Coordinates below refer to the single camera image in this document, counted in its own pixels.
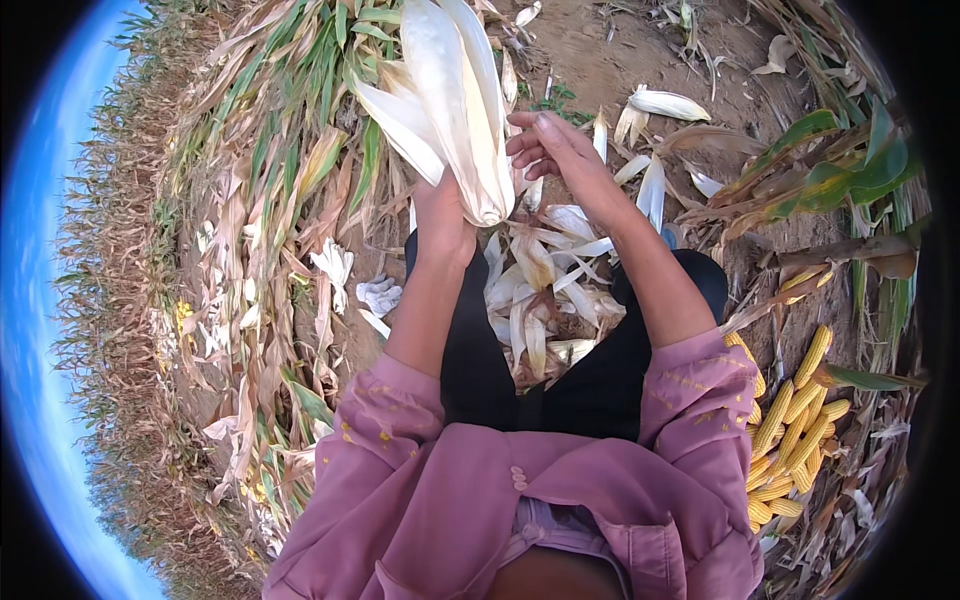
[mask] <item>jacket sleeve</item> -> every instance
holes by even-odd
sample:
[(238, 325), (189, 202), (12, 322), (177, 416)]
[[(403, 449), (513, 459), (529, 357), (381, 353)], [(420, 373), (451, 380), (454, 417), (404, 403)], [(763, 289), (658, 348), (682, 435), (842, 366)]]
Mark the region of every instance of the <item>jacket sleeve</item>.
[(287, 573), (351, 511), (370, 511), (371, 527), (396, 527), (388, 522), (389, 511), (364, 503), (381, 487), (403, 486), (402, 478), (391, 475), (402, 468), (421, 468), (422, 460), (414, 457), (422, 444), (436, 441), (443, 426), (439, 380), (386, 354), (356, 374), (337, 407), (334, 432), (317, 443), (313, 495), (271, 566), (263, 597), (307, 596)]

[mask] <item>left hand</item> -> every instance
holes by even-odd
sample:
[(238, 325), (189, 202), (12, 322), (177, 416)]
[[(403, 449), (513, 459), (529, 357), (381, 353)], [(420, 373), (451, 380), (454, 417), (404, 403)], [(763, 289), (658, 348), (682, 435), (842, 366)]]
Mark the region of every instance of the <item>left hand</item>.
[(439, 262), (465, 269), (476, 251), (476, 227), (464, 219), (460, 186), (447, 166), (437, 187), (423, 178), (414, 189), (417, 264)]

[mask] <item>right hand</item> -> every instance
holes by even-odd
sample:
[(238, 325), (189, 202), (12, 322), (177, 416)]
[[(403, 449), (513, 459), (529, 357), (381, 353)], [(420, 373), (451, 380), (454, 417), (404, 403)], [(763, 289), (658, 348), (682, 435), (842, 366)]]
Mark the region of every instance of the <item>right hand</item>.
[(528, 181), (545, 175), (564, 178), (573, 199), (593, 223), (610, 230), (617, 215), (632, 203), (613, 181), (593, 143), (555, 112), (514, 112), (512, 125), (529, 128), (507, 142), (507, 155), (516, 156), (514, 167), (527, 171)]

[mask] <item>pile of corn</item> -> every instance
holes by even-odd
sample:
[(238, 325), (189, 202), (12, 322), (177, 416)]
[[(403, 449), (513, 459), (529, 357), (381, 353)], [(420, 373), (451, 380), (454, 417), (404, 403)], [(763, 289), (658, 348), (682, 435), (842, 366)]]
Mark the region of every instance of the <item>pile of corn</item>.
[[(850, 401), (840, 399), (824, 404), (827, 388), (810, 379), (830, 345), (833, 332), (826, 325), (817, 327), (813, 342), (793, 379), (780, 385), (777, 397), (761, 415), (754, 400), (753, 413), (747, 418), (747, 433), (753, 440), (750, 473), (747, 475), (747, 512), (754, 533), (774, 515), (799, 516), (800, 502), (787, 498), (793, 492), (807, 493), (823, 463), (823, 445), (835, 431), (833, 422), (850, 410)], [(727, 346), (747, 350), (735, 332), (724, 337)], [(766, 391), (763, 376), (756, 379), (755, 398)]]

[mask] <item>knee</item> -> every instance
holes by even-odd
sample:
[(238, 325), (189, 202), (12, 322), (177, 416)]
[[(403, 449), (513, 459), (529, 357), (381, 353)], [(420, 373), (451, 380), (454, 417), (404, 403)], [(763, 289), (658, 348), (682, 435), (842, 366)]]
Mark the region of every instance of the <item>knee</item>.
[(723, 308), (727, 303), (727, 274), (723, 272), (723, 268), (706, 254), (695, 250), (676, 250), (673, 255), (704, 296), (710, 312), (713, 313), (713, 319), (720, 324)]

